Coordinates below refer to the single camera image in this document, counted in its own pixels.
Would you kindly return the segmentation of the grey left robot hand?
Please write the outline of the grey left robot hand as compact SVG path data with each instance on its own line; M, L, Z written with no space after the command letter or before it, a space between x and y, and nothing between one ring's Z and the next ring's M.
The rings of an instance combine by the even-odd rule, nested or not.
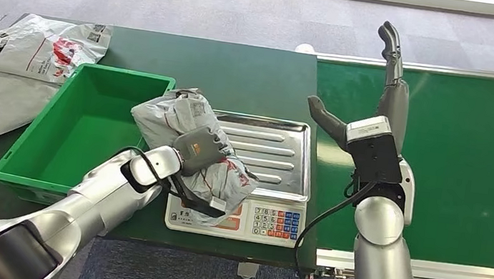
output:
M214 163L221 162L228 154L217 133L202 126L178 136L172 143L182 159L181 174L190 177Z

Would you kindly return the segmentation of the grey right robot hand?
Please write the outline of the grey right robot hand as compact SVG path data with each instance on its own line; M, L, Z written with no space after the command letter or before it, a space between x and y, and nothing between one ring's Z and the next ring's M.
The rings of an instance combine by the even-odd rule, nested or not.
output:
M409 112L409 86L403 78L403 65L400 36L389 21L378 28L378 35L385 43L382 57L386 61L385 87L377 105L377 115L388 119L391 134L395 141L397 156L402 157L402 148L407 128ZM307 98L310 116L337 143L343 151L348 151L350 126L325 109L318 96Z

